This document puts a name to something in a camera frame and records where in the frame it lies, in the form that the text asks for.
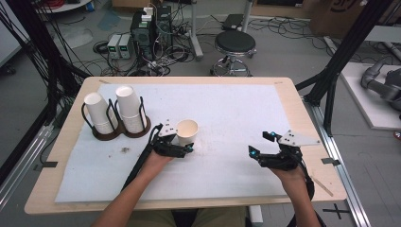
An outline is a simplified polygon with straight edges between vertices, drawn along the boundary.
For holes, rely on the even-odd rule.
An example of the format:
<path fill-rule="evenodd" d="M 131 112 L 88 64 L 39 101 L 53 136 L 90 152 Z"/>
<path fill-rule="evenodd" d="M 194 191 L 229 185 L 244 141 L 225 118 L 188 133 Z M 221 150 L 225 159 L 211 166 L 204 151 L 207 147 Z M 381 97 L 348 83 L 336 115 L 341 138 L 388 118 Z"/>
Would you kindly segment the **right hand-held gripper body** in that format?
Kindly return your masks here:
<path fill-rule="evenodd" d="M 280 136 L 281 138 L 276 142 L 279 146 L 279 152 L 266 154 L 267 159 L 257 161 L 262 167 L 292 170 L 303 163 L 301 146 L 317 146 L 321 143 L 319 139 L 292 130 L 288 130 Z"/>

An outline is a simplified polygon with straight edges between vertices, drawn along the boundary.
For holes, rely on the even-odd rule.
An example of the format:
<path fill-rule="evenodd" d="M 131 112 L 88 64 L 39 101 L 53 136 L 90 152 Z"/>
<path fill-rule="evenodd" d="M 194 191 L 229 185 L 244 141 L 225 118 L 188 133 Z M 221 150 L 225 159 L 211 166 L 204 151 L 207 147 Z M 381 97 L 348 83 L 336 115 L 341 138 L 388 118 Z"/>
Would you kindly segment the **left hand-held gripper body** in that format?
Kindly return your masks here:
<path fill-rule="evenodd" d="M 150 133 L 149 144 L 159 155 L 174 158 L 184 158 L 189 153 L 188 145 L 175 145 L 173 140 L 178 130 L 167 120 L 155 126 Z"/>

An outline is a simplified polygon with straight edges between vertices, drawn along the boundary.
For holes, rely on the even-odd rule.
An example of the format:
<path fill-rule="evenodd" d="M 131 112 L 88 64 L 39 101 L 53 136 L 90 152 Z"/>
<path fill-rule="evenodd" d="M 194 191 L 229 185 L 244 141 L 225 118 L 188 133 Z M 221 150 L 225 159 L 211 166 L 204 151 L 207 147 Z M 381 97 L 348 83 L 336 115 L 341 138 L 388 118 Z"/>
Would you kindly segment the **white paper cup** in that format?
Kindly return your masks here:
<path fill-rule="evenodd" d="M 181 146 L 195 142 L 199 131 L 198 123 L 192 119 L 182 120 L 177 124 L 177 136 Z"/>

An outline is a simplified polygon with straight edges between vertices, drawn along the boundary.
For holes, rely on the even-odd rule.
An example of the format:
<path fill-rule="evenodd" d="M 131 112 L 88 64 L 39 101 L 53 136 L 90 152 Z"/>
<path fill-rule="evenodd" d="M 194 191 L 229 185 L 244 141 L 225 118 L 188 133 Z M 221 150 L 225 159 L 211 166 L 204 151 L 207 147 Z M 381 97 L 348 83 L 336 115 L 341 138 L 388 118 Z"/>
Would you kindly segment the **stack of white cups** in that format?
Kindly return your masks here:
<path fill-rule="evenodd" d="M 95 129 L 101 134 L 112 133 L 118 126 L 113 108 L 109 106 L 99 93 L 90 93 L 84 98 L 91 121 Z"/>
<path fill-rule="evenodd" d="M 131 86 L 120 86 L 115 91 L 119 113 L 126 130 L 139 133 L 147 126 L 147 120 L 141 107 L 141 100 Z"/>

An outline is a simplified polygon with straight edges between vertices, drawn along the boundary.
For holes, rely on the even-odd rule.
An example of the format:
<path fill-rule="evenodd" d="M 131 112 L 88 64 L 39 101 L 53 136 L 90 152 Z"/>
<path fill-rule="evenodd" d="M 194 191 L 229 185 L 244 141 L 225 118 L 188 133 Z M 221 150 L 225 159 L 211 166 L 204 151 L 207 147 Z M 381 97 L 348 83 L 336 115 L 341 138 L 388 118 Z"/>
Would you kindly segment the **brown black wire cup holder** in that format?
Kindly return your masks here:
<path fill-rule="evenodd" d="M 147 115 L 146 115 L 146 110 L 145 110 L 145 106 L 144 106 L 144 100 L 143 100 L 143 98 L 142 98 L 141 96 L 139 96 L 139 98 L 140 98 L 140 100 L 141 100 L 141 107 L 142 107 L 142 110 L 143 110 L 143 112 L 144 112 L 144 114 L 145 114 L 145 117 L 146 117 L 146 120 L 147 120 L 147 126 L 145 127 L 145 129 L 144 129 L 143 131 L 141 131 L 141 132 L 139 132 L 139 133 L 130 133 L 130 132 L 128 132 L 128 131 L 126 130 L 126 127 L 125 127 L 125 125 L 124 125 L 124 122 L 122 121 L 122 119 L 121 119 L 121 117 L 120 117 L 119 107 L 118 107 L 118 104 L 117 104 L 117 100 L 116 100 L 116 101 L 112 101 L 111 99 L 109 99 L 108 101 L 106 101 L 106 102 L 109 104 L 109 106 L 113 108 L 115 117 L 116 117 L 116 119 L 118 120 L 118 126 L 116 127 L 116 129 L 115 129 L 112 133 L 109 133 L 109 134 L 101 134 L 101 133 L 99 133 L 99 132 L 95 129 L 95 126 L 94 126 L 94 124 L 93 124 L 92 121 L 91 121 L 89 112 L 88 112 L 87 108 L 85 107 L 84 102 L 82 103 L 82 106 L 81 106 L 81 114 L 82 114 L 82 117 L 83 117 L 84 121 L 85 121 L 85 122 L 87 123 L 87 125 L 90 127 L 93 136 L 94 136 L 96 139 L 100 140 L 100 141 L 109 141 L 109 140 L 112 140 L 112 139 L 116 138 L 117 136 L 119 136 L 120 134 L 125 134 L 126 136 L 128 136 L 128 137 L 130 137 L 130 138 L 139 138 L 139 137 L 142 137 L 142 136 L 144 136 L 145 134 L 147 134 L 148 131 L 150 130 L 150 126 L 151 126 L 150 119 L 149 119 L 149 118 L 147 117 Z"/>

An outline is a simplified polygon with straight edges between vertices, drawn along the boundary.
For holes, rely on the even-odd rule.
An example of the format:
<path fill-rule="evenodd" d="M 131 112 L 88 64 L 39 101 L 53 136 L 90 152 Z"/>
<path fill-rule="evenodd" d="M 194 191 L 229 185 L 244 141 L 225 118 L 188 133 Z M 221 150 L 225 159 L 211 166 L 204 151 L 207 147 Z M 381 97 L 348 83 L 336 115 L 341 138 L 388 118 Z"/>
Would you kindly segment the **person's right hand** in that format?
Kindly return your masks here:
<path fill-rule="evenodd" d="M 292 170 L 272 168 L 271 171 L 279 178 L 282 185 L 297 185 L 305 182 L 305 174 L 299 166 Z"/>

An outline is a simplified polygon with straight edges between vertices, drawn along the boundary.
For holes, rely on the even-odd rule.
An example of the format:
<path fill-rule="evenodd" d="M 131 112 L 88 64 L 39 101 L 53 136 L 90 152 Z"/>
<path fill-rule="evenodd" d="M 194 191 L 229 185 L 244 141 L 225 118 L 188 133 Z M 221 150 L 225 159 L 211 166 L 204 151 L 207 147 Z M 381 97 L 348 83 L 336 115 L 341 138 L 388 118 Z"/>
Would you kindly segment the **person's left hand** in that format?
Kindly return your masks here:
<path fill-rule="evenodd" d="M 144 165 L 145 174 L 150 178 L 154 178 L 172 160 L 173 160 L 172 157 L 162 156 L 153 151 L 147 158 L 146 163 Z"/>

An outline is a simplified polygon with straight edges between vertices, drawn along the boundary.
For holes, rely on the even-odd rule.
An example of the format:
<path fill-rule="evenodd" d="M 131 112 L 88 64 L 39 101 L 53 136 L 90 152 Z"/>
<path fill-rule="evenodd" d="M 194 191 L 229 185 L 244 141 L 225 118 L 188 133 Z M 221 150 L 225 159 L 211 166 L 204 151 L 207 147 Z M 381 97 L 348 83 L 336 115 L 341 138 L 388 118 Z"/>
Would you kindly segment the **thin wooden stick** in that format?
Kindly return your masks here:
<path fill-rule="evenodd" d="M 332 191 L 329 190 L 321 181 L 319 181 L 317 178 L 314 176 L 311 176 L 311 179 L 316 183 L 322 190 L 324 190 L 330 197 L 333 197 L 334 194 Z"/>

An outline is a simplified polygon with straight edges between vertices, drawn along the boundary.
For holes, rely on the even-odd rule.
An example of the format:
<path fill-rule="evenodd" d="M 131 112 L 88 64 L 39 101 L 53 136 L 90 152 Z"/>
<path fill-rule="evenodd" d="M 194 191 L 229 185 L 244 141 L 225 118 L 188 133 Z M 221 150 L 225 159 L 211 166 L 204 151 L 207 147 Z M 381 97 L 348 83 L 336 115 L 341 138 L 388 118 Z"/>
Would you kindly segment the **white table mat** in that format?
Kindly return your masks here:
<path fill-rule="evenodd" d="M 275 153 L 265 131 L 290 125 L 272 85 L 136 84 L 153 125 L 192 119 L 199 125 L 193 152 L 168 163 L 142 201 L 281 196 L 279 180 L 248 155 Z M 148 138 L 120 135 L 99 141 L 83 126 L 66 169 L 58 202 L 111 201 L 121 191 Z"/>

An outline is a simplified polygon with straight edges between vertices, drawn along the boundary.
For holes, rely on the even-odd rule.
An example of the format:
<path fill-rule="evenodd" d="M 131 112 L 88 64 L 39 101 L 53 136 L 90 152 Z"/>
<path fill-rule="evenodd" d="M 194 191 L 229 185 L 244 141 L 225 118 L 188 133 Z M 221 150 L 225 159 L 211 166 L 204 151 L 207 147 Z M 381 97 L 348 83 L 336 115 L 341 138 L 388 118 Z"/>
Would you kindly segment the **person's legs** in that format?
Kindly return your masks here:
<path fill-rule="evenodd" d="M 133 212 L 128 227 L 246 227 L 245 207 Z"/>

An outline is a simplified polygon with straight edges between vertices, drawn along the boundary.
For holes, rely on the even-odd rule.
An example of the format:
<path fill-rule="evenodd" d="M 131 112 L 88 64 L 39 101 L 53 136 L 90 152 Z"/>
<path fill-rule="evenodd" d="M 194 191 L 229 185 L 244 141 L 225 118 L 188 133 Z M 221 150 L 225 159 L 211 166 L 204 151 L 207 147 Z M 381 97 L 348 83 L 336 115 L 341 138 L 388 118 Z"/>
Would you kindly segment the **black tape cross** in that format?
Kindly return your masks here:
<path fill-rule="evenodd" d="M 338 219 L 342 219 L 342 214 L 349 214 L 349 210 L 345 209 L 339 209 L 338 205 L 336 203 L 333 204 L 333 208 L 323 208 L 323 211 L 325 213 L 334 213 L 337 215 Z"/>

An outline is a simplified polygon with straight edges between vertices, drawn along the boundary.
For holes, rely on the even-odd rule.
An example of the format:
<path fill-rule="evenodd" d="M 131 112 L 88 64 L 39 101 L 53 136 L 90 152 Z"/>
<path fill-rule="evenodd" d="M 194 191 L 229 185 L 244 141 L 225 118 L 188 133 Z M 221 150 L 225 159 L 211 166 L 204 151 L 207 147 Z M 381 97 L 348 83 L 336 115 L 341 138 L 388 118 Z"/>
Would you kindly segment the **white platform board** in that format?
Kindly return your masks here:
<path fill-rule="evenodd" d="M 371 129 L 401 131 L 401 113 L 379 94 L 360 85 L 362 74 L 371 66 L 370 63 L 349 62 L 341 76 Z"/>

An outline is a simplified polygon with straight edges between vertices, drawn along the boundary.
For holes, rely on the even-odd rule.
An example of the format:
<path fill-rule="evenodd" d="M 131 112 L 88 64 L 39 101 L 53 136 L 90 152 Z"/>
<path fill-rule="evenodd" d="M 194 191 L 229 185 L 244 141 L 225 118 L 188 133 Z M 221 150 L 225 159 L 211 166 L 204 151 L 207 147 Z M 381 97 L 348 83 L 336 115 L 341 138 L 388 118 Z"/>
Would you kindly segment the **black round stool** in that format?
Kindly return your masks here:
<path fill-rule="evenodd" d="M 215 48 L 224 57 L 212 65 L 211 75 L 218 77 L 252 75 L 247 64 L 240 59 L 240 57 L 252 58 L 256 53 L 256 42 L 251 35 L 238 30 L 221 32 L 215 38 Z"/>

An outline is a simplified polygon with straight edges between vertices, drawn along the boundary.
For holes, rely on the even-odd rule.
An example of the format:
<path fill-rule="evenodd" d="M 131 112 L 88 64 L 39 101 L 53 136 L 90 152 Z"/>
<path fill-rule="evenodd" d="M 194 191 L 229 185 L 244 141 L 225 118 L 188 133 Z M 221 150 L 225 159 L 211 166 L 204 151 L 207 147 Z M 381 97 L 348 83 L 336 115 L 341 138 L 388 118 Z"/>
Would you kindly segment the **grey desk leg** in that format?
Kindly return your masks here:
<path fill-rule="evenodd" d="M 197 37 L 197 0 L 191 0 L 191 28 L 188 33 L 194 57 L 200 61 L 203 58 L 203 52 Z"/>
<path fill-rule="evenodd" d="M 248 23 L 250 22 L 250 16 L 252 12 L 252 7 L 253 7 L 253 1 L 254 0 L 246 0 L 245 2 L 245 8 L 244 8 L 244 13 L 243 13 L 243 23 L 242 23 L 242 32 L 247 32 L 248 28 Z"/>

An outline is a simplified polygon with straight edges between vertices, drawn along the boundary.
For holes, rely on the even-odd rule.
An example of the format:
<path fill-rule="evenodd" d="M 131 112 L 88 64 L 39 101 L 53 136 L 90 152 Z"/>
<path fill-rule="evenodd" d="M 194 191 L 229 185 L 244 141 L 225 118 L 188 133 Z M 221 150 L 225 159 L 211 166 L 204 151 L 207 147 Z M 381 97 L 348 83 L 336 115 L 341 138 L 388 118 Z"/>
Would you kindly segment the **grey power supply box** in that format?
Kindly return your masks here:
<path fill-rule="evenodd" d="M 119 41 L 119 50 L 122 59 L 129 59 L 132 53 L 132 41 L 130 34 L 123 34 Z"/>
<path fill-rule="evenodd" d="M 121 57 L 118 48 L 120 39 L 121 39 L 120 35 L 113 35 L 107 44 L 110 57 L 115 60 Z"/>

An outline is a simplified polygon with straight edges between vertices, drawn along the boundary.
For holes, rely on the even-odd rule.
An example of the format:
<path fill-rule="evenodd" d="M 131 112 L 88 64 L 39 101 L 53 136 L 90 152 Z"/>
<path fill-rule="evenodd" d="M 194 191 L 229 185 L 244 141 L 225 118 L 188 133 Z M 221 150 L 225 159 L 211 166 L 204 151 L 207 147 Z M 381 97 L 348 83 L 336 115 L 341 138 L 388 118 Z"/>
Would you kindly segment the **black computer tower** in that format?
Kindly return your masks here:
<path fill-rule="evenodd" d="M 171 6 L 157 8 L 156 26 L 160 45 L 165 48 L 172 46 Z"/>
<path fill-rule="evenodd" d="M 153 60 L 153 45 L 156 37 L 155 24 L 153 18 L 143 10 L 138 10 L 133 14 L 131 36 L 136 53 L 149 61 Z"/>

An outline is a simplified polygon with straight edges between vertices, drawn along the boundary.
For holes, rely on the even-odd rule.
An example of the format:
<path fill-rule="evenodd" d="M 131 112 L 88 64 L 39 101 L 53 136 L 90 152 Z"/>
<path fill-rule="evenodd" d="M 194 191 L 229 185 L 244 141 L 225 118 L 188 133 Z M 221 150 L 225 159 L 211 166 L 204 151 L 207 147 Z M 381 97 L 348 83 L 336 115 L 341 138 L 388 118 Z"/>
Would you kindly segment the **black flat box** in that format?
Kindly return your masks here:
<path fill-rule="evenodd" d="M 229 14 L 221 28 L 223 30 L 241 30 L 243 18 L 243 14 Z"/>

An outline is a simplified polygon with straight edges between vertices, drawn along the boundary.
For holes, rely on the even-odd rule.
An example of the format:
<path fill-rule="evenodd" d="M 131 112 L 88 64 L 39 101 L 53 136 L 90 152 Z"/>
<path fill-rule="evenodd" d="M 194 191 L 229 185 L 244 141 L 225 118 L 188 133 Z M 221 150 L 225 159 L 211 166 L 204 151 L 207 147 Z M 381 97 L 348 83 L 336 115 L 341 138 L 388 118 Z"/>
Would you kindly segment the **brown cardboard box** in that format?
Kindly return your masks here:
<path fill-rule="evenodd" d="M 309 23 L 316 36 L 343 38 L 369 0 L 319 0 Z"/>

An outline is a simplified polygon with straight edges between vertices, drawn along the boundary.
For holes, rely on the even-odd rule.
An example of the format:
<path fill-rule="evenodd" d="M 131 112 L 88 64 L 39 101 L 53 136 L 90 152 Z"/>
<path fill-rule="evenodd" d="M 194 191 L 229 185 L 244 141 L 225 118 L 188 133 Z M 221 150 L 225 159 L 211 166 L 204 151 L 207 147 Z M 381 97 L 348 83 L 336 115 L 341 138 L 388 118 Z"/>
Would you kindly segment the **aluminium rail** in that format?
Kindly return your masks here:
<path fill-rule="evenodd" d="M 22 156 L 17 160 L 16 165 L 0 185 L 0 212 L 6 207 L 9 199 L 27 174 L 29 168 L 44 149 L 53 131 L 53 126 L 41 126 L 30 139 L 26 140 L 27 145 L 22 148 Z"/>
<path fill-rule="evenodd" d="M 340 181 L 344 186 L 346 192 L 346 203 L 355 225 L 357 227 L 372 227 L 348 173 L 346 164 L 341 157 L 336 141 L 323 127 L 323 111 L 320 107 L 314 107 L 305 101 L 304 105 L 320 138 L 323 141 L 323 145 L 328 153 L 328 156 L 333 161 L 337 161 L 337 163 L 334 164 L 334 168 L 337 170 L 338 175 L 340 176 Z"/>

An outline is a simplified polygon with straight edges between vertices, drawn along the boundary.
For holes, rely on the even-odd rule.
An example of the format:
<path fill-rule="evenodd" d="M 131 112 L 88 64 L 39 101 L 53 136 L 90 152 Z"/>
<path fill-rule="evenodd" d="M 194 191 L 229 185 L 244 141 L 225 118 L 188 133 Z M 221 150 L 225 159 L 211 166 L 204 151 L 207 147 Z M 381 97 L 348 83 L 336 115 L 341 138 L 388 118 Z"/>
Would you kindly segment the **black metal frame post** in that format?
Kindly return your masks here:
<path fill-rule="evenodd" d="M 323 96 L 326 96 L 323 129 L 330 137 L 332 137 L 332 115 L 340 73 L 391 3 L 392 0 L 368 0 L 324 69 L 312 78 L 295 85 L 297 91 L 313 85 L 311 91 L 304 96 L 304 100 L 314 107 L 319 107 Z"/>

